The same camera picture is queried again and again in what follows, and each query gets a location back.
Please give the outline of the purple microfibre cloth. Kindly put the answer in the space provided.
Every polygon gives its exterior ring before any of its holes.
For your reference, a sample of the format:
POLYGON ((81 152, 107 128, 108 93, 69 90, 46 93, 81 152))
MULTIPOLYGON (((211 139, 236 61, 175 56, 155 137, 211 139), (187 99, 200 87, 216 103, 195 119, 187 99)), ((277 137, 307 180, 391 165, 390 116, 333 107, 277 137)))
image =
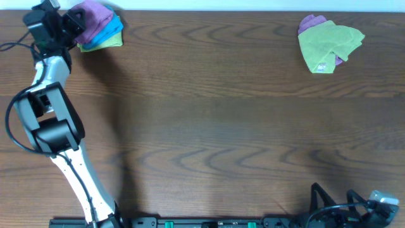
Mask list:
POLYGON ((113 11, 97 1, 85 0, 75 5, 72 10, 85 11, 86 29, 76 41, 79 44, 90 42, 113 19, 113 11))

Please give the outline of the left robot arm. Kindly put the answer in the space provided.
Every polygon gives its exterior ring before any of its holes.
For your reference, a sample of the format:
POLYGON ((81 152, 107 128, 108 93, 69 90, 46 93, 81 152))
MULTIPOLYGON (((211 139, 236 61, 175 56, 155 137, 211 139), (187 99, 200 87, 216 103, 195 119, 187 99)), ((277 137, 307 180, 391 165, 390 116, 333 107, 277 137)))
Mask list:
POLYGON ((15 108, 31 143, 29 152, 49 157, 62 171, 82 205, 85 218, 52 220, 55 227, 126 227, 118 206, 107 193, 85 149, 83 123, 64 90, 72 70, 69 50, 85 30, 82 9, 58 13, 57 1, 42 1, 23 17, 34 38, 32 85, 9 104, 15 108))

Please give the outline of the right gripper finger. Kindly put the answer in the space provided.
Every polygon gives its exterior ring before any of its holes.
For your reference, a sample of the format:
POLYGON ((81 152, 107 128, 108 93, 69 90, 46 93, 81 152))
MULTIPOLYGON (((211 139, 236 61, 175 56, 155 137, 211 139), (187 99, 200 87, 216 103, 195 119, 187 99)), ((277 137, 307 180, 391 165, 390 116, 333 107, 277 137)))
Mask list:
POLYGON ((317 182, 315 182, 311 185, 310 212, 315 212, 319 209, 318 198, 321 199, 324 207, 336 205, 336 202, 330 197, 330 195, 317 182))
POLYGON ((346 192, 347 203, 349 206, 365 206, 367 201, 362 198, 356 191, 350 189, 346 192))

